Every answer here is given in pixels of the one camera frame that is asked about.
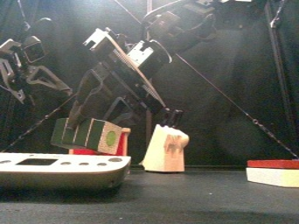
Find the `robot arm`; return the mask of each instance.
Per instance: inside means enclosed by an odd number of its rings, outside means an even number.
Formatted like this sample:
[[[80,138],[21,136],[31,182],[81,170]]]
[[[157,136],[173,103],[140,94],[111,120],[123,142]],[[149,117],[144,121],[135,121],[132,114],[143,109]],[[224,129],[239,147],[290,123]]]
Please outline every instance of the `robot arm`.
[[[44,57],[41,41],[31,36],[24,43],[8,39],[0,45],[0,74],[4,88],[20,103],[24,103],[25,92],[31,85],[41,85],[71,95],[68,85],[59,79],[45,66],[32,63]]]

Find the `wooden block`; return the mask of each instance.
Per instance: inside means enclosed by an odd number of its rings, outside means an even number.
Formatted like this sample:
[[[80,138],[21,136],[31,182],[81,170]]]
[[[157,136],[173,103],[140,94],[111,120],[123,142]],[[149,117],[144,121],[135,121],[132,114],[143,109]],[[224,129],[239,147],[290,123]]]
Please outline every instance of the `wooden block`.
[[[247,181],[282,187],[299,187],[299,169],[247,168]]]
[[[121,128],[111,122],[87,119],[76,129],[67,129],[68,118],[57,120],[51,143],[67,149],[89,149],[116,154]]]

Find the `display screen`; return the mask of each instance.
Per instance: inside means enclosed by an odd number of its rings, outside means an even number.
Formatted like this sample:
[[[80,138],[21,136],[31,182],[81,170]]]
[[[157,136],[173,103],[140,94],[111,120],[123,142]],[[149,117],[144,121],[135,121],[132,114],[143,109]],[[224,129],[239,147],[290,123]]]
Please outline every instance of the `display screen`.
[[[57,160],[55,158],[27,158],[17,165],[51,165]]]

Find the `black backdrop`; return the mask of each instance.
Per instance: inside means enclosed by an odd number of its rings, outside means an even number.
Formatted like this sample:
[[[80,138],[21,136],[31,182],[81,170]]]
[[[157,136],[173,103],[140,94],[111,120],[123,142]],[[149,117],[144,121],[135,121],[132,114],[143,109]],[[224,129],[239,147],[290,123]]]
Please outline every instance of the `black backdrop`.
[[[140,21],[145,15],[145,1],[119,2]],[[169,2],[153,1],[153,7]],[[132,41],[139,41],[140,24],[112,0],[23,0],[21,3],[29,23],[44,17],[53,20],[55,29],[41,40],[51,52],[43,63],[76,91],[83,74],[92,67],[88,53],[81,46],[89,34],[96,28],[109,27],[115,32],[124,33]],[[270,6],[275,10],[278,2],[271,1]],[[299,41],[295,38],[299,27],[298,8],[299,3],[290,1],[284,8],[283,23],[276,29],[287,91],[282,89],[282,79],[276,71],[266,14],[256,18],[247,29],[219,30],[219,36],[212,42],[199,43],[181,53],[204,77],[296,153],[299,150],[292,127],[298,127],[299,99]],[[3,43],[9,38],[20,38],[23,18],[17,1],[1,1],[0,12]],[[177,57],[172,58],[172,64],[165,65],[153,76],[153,86],[167,105],[184,110],[180,129],[191,137],[184,150],[187,165],[244,165],[248,159],[291,157]],[[36,106],[23,105],[0,89],[1,148],[5,148],[64,100],[63,96],[47,91],[36,98]],[[51,146],[49,141],[55,121],[68,115],[69,109],[71,103],[9,151],[64,153],[65,150]],[[153,117],[153,124],[159,119],[160,115]],[[133,165],[137,164],[145,154],[145,121],[132,128],[128,153]]]

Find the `white device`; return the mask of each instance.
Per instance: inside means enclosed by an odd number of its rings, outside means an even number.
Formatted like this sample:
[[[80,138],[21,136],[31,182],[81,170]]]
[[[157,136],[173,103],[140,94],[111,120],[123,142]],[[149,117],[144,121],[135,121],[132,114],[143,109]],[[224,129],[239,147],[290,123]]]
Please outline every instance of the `white device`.
[[[131,157],[0,154],[0,189],[101,190],[128,174]]]

